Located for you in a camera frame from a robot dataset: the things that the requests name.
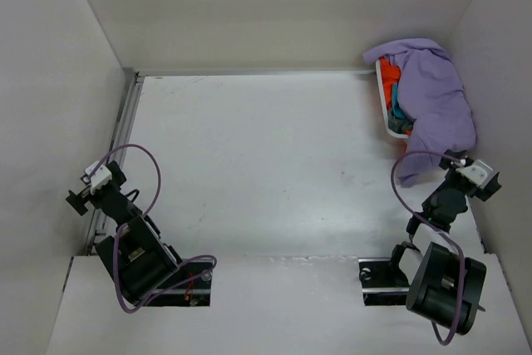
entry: teal cloth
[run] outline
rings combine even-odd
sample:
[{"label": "teal cloth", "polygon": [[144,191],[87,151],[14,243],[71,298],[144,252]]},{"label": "teal cloth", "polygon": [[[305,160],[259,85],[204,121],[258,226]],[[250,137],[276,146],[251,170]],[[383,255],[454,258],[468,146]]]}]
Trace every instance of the teal cloth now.
[{"label": "teal cloth", "polygon": [[405,113],[402,112],[401,108],[399,107],[399,102],[397,101],[397,82],[393,84],[392,86],[392,111],[393,115],[396,116],[399,120],[407,120]]}]

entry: white basket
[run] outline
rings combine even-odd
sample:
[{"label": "white basket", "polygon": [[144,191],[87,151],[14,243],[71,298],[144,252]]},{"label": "white basket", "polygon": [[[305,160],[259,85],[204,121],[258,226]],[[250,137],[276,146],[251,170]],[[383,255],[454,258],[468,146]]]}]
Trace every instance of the white basket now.
[{"label": "white basket", "polygon": [[388,132],[388,135],[396,137],[398,139],[408,139],[408,135],[404,135],[401,133],[396,133],[392,131],[390,128],[388,128],[388,109],[386,108],[386,99],[384,98],[384,87],[382,86],[382,75],[381,75],[381,61],[377,60],[375,63],[375,69],[377,70],[377,82],[379,84],[379,96],[381,97],[381,109],[382,109],[382,117],[384,118],[384,128],[386,129],[386,132]]}]

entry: wall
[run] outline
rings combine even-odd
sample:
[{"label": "wall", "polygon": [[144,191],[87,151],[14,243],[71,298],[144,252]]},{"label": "wall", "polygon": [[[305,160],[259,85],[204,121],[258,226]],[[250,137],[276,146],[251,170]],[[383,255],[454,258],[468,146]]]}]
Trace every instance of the wall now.
[{"label": "wall", "polygon": [[121,64],[137,69],[363,67],[409,36],[444,41],[470,0],[89,0]]},{"label": "wall", "polygon": [[86,0],[0,10],[0,353],[38,355],[86,228],[64,199],[109,145],[124,75]]},{"label": "wall", "polygon": [[488,248],[500,256],[529,338],[530,27],[530,0],[473,0],[451,39],[451,55],[474,112],[477,153],[501,171],[503,185],[490,201],[472,206]]}]

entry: purple cloth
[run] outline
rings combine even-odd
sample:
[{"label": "purple cloth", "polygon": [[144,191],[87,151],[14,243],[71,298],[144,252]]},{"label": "purple cloth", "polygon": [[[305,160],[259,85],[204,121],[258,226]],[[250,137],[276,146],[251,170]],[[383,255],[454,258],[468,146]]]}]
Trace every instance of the purple cloth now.
[{"label": "purple cloth", "polygon": [[[385,57],[401,68],[397,100],[405,115],[414,121],[407,151],[461,151],[475,147],[475,127],[464,96],[458,71],[449,55],[430,39],[404,39],[384,43],[364,53],[367,64]],[[417,176],[436,168],[440,157],[412,155],[399,171],[405,187]]]}]

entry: orange cloth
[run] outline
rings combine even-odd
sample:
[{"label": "orange cloth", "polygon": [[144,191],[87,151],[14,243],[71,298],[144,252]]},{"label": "orange cloth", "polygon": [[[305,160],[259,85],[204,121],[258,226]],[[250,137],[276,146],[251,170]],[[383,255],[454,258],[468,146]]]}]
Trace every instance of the orange cloth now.
[{"label": "orange cloth", "polygon": [[381,77],[382,88],[384,89],[384,99],[386,100],[386,108],[392,108],[392,86],[401,79],[401,68],[390,64],[386,58],[379,58],[381,62]]}]

